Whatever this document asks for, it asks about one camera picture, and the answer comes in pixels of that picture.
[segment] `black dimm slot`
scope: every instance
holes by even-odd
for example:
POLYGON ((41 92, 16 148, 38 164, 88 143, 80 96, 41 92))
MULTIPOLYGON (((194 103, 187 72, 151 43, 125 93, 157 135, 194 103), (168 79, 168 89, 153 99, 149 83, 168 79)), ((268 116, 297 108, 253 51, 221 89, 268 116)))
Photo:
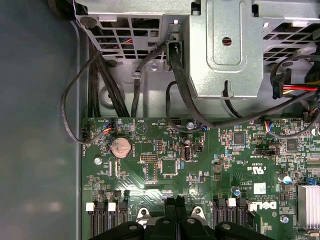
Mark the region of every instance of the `black dimm slot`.
POLYGON ((99 235, 101 232, 101 215, 96 214, 96 234, 99 235))
POLYGON ((216 225, 218 224, 218 212, 217 208, 212 208, 212 228, 215 229, 216 225))
POLYGON ((229 207, 227 210, 227 221, 231 223, 236 223, 236 209, 234 207, 229 207))
POLYGON ((91 237, 95 237, 95 229, 96 229, 96 223, 95 223, 95 214, 90 213, 91 217, 91 237))
POLYGON ((245 209, 243 207, 238 207, 237 216, 236 216, 236 224, 240 226, 245 226, 245 209))
POLYGON ((227 221, 227 209, 226 207, 218 208, 218 223, 227 221))
POLYGON ((93 232, 94 232, 94 236, 97 236, 98 235, 98 229, 99 229, 98 213, 95 211, 93 216, 94 216, 94 229, 93 229, 93 232))

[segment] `metal bracket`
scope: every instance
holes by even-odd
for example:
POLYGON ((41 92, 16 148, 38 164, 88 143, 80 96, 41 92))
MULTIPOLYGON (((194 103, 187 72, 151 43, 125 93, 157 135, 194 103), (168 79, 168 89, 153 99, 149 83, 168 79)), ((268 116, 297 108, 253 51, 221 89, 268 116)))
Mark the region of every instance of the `metal bracket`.
POLYGON ((136 222, 146 228, 149 219, 151 219, 151 215, 148 209, 146 207, 140 208, 136 216, 136 222))

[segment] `small electronic component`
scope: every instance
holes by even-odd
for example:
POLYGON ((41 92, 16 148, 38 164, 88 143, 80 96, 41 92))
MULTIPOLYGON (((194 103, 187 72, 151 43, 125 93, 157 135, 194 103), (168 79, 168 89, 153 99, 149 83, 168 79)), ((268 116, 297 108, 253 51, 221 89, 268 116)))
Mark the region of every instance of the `small electronic component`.
POLYGON ((215 174, 215 175, 213 175, 213 178, 214 178, 214 180, 216 180, 216 181, 221 181, 222 176, 221 176, 221 174, 215 174))
POLYGON ((245 144, 245 134, 243 132, 235 132, 233 134, 233 144, 244 145, 245 144))
POLYGON ((116 158, 123 159, 132 151, 131 141, 126 137, 117 137, 112 141, 110 150, 116 158))
POLYGON ((239 188, 237 186, 232 186, 231 187, 231 192, 236 196, 240 196, 241 195, 241 191, 239 190, 239 188))
POLYGON ((285 195, 283 193, 280 193, 279 194, 279 199, 280 199, 280 201, 285 201, 286 200, 285 199, 285 195))
POLYGON ((206 177, 205 176, 200 176, 199 177, 199 183, 204 183, 206 181, 206 177))
POLYGON ((278 180, 284 184, 290 184, 291 183, 291 177, 290 176, 287 176, 285 175, 284 173, 281 173, 279 176, 278 176, 278 180))
POLYGON ((298 150, 298 140, 294 138, 289 138, 286 140, 286 150, 287 151, 297 151, 298 150))
POLYGON ((204 151, 204 146, 203 145, 195 145, 194 146, 194 151, 196 153, 202 153, 204 151))
POLYGON ((311 184, 311 185, 317 185, 318 181, 316 179, 312 179, 312 178, 306 178, 306 182, 308 184, 311 184))
POLYGON ((216 173, 221 173, 222 172, 222 166, 221 165, 214 165, 214 171, 216 173))
POLYGON ((280 155, 280 149, 279 148, 255 148, 254 153, 256 155, 262 155, 266 157, 271 156, 279 156, 280 155))

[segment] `black cable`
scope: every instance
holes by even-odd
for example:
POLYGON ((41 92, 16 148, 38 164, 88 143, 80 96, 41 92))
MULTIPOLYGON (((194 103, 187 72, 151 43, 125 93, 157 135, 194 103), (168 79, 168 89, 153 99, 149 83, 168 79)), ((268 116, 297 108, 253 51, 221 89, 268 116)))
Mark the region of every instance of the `black cable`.
POLYGON ((184 101, 185 105, 187 106, 189 112, 191 115, 200 123, 203 123, 207 127, 216 129, 216 128, 226 128, 226 127, 231 127, 234 125, 239 125, 242 123, 246 123, 252 120, 256 120, 261 118, 262 116, 266 115, 271 115, 274 114, 278 111, 281 111, 282 109, 300 101, 301 99, 305 99, 308 97, 311 97, 314 95, 314 92, 304 92, 286 102, 283 102, 279 104, 278 106, 274 106, 270 109, 253 113, 248 116, 244 117, 239 117, 239 118, 234 118, 230 120, 224 120, 224 121, 218 121, 218 122, 209 122, 206 120, 201 113, 198 111, 197 107, 195 106, 195 103, 192 99, 188 84, 186 82, 186 77, 185 77, 185 71, 182 67, 182 64, 180 62, 180 57, 178 56, 178 53, 175 49, 175 47, 170 47, 169 48, 169 61, 171 63, 171 67, 177 82, 178 89, 180 91, 182 100, 184 101))
POLYGON ((102 80, 103 80, 103 82, 105 84, 105 87, 106 87, 108 93, 109 93, 109 97, 111 99, 111 102, 113 104, 113 107, 114 107, 114 110, 115 110, 116 114, 120 118, 124 117, 124 114, 122 112, 121 106, 120 106, 120 104, 118 102, 118 99, 117 99, 117 97, 115 95, 115 92, 113 91, 113 89, 111 87, 111 84, 110 84, 107 76, 105 75, 105 72, 103 71, 103 69, 102 69, 102 67, 101 67, 101 65, 99 63, 96 63, 96 66, 97 66, 97 68, 98 68, 98 70, 100 72, 102 80))
POLYGON ((88 101, 87 101, 87 113, 86 116, 88 118, 92 118, 93 117, 93 104, 94 104, 94 89, 93 89, 93 85, 94 85, 94 70, 93 70, 93 66, 94 64, 91 64, 89 66, 89 75, 88 75, 88 101))
MULTIPOLYGON (((224 90, 222 92, 223 96, 225 98, 229 97, 229 93, 228 93, 228 81, 224 82, 224 90)), ((234 108, 234 106, 231 104, 231 101, 229 99, 225 99, 224 100, 226 106, 228 107, 228 109, 230 110, 230 112, 235 115, 237 118, 241 118, 241 115, 237 112, 237 110, 234 108)))
POLYGON ((178 130, 181 133, 192 134, 192 133, 202 131, 201 127, 197 127, 197 128, 191 129, 191 130, 184 130, 184 129, 178 127, 174 123, 174 121, 171 119, 171 117, 170 117, 170 108, 171 108, 170 89, 175 84, 177 84, 176 81, 170 82, 168 87, 166 88, 166 91, 165 91, 165 114, 166 114, 166 117, 167 117, 169 124, 171 125, 171 127, 173 127, 174 129, 178 130))
POLYGON ((81 70, 79 71, 79 73, 74 77, 74 79, 68 84, 68 86, 66 87, 66 89, 64 90, 64 93, 62 95, 61 98, 61 116, 63 118, 63 124, 65 127, 66 132, 69 134, 69 136, 72 138, 72 140, 74 140, 76 143, 78 144, 84 144, 84 145, 91 145, 92 143, 94 143, 95 141, 97 141, 99 138, 101 138, 101 136, 104 134, 103 131, 101 131, 100 133, 98 133, 94 138, 87 140, 87 141, 83 141, 78 139, 73 132, 71 131, 71 128, 69 126, 68 123, 68 119, 67 119, 67 113, 66 113, 66 99, 67 99, 67 95, 71 89, 71 87, 75 84, 75 82, 86 72, 87 68, 95 61, 95 59, 100 55, 101 53, 99 51, 97 51, 92 57, 90 57, 90 59, 84 64, 84 66, 81 68, 81 70))
POLYGON ((96 64, 92 64, 94 68, 94 79, 92 84, 92 103, 93 103, 93 114, 95 118, 100 118, 100 105, 99 105, 99 78, 98 78, 98 67, 96 64))
POLYGON ((307 126, 305 129, 301 130, 301 131, 298 131, 294 134, 290 134, 290 135, 278 135, 276 133, 273 133, 273 132, 268 132, 270 135, 274 136, 275 138, 277 139, 293 139, 293 138, 296 138, 306 132, 308 132, 312 126, 317 123, 318 119, 320 118, 320 111, 316 114, 316 116, 314 117, 314 119, 310 122, 309 126, 307 126))
MULTIPOLYGON (((144 66, 151 60, 158 57, 162 52, 167 51, 167 45, 163 44, 159 46, 156 50, 151 52, 149 55, 147 55, 138 65, 136 68, 136 72, 141 72, 141 70, 144 68, 144 66)), ((138 109, 138 103, 139 103, 139 96, 140 96, 140 79, 136 78, 134 79, 134 86, 133 86, 133 100, 131 105, 131 117, 135 118, 137 116, 137 109, 138 109)))
POLYGON ((107 63, 105 61, 105 59, 100 55, 97 59, 98 61, 98 65, 100 65, 99 69, 100 69, 100 73, 103 71, 104 75, 106 76, 106 78, 102 78, 103 81, 105 82, 105 80, 107 80, 110 83, 111 89, 114 92, 116 99, 120 105, 120 108, 123 112, 123 116, 122 117, 126 117, 129 118, 129 112, 128 109, 126 107, 125 101, 121 95, 121 92, 119 90, 119 87, 114 79, 114 77, 112 76, 112 74, 110 73, 108 67, 107 67, 107 63))
POLYGON ((133 85, 133 100, 131 105, 131 117, 135 118, 137 116, 137 108, 139 103, 139 96, 140 96, 140 79, 134 79, 133 85))

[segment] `rectangular hole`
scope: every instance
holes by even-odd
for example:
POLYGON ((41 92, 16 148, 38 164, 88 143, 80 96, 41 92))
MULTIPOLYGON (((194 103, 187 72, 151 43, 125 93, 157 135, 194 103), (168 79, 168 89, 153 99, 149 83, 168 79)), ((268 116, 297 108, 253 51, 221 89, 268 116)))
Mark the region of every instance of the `rectangular hole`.
POLYGON ((305 39, 302 41, 313 41, 314 39, 312 38, 312 35, 307 36, 305 39))
POLYGON ((123 50, 124 54, 135 54, 135 50, 123 50))
POLYGON ((100 47, 102 49, 117 49, 119 48, 118 44, 101 44, 100 47))
POLYGON ((191 3, 191 15, 201 15, 201 4, 197 2, 191 3))
POLYGON ((156 18, 131 18, 134 29, 159 29, 160 20, 156 18))
POLYGON ((283 58, 286 55, 287 55, 287 53, 278 53, 278 54, 274 55, 273 57, 274 58, 283 58))
POLYGON ((307 36, 307 35, 296 34, 296 35, 291 36, 288 40, 300 40, 300 39, 304 38, 305 36, 307 36))
POLYGON ((120 43, 132 41, 132 38, 131 37, 119 37, 119 41, 120 41, 120 43))
POLYGON ((148 50, 137 50, 136 51, 137 54, 149 54, 148 50))
POLYGON ((119 54, 118 51, 112 51, 112 50, 110 50, 110 51, 103 51, 103 52, 102 52, 102 55, 103 55, 103 56, 116 56, 116 55, 118 55, 118 54, 119 54))
POLYGON ((264 36, 264 40, 269 40, 269 39, 271 39, 272 37, 274 36, 274 34, 267 34, 267 35, 265 35, 264 36))
POLYGON ((283 52, 286 52, 286 53, 293 53, 295 51, 297 51, 299 48, 286 48, 283 52))
POLYGON ((130 30, 116 30, 118 36, 131 36, 130 30))
POLYGON ((281 44, 294 44, 294 41, 283 41, 281 44))
POLYGON ((315 30, 320 29, 320 23, 313 23, 307 26, 306 28, 302 29, 301 33, 313 33, 315 30))
POLYGON ((103 28, 129 28, 129 21, 126 17, 118 17, 116 21, 101 21, 103 28))
POLYGON ((280 47, 274 47, 272 49, 269 50, 269 52, 280 52, 281 50, 283 50, 284 48, 280 48, 280 47))
POLYGON ((269 58, 269 57, 271 57, 273 54, 274 54, 274 53, 265 53, 265 54, 263 54, 263 56, 264 56, 265 58, 269 58))
POLYGON ((299 42, 296 42, 295 44, 308 44, 309 42, 308 41, 299 41, 299 42))
POLYGON ((122 49, 134 49, 132 44, 121 44, 122 49))
POLYGON ((114 36, 115 35, 113 30, 104 30, 98 26, 91 28, 90 31, 94 36, 114 36))
POLYGON ((125 59, 136 59, 135 55, 124 55, 125 59))
POLYGON ((98 43, 116 43, 117 39, 115 37, 96 37, 98 43))
POLYGON ((279 26, 277 26, 272 32, 275 33, 296 33, 302 29, 302 27, 292 26, 292 23, 281 23, 279 26))
POLYGON ((159 37, 159 31, 150 31, 150 37, 159 37))
POLYGON ((269 58, 268 61, 277 61, 278 59, 279 59, 279 58, 273 57, 273 58, 269 58))
POLYGON ((156 46, 158 46, 158 45, 159 45, 158 42, 148 41, 148 47, 149 47, 149 48, 156 47, 156 46))
POLYGON ((285 40, 289 36, 290 36, 289 34, 278 34, 272 40, 285 40))
POLYGON ((133 35, 136 37, 148 37, 147 30, 133 30, 133 35))

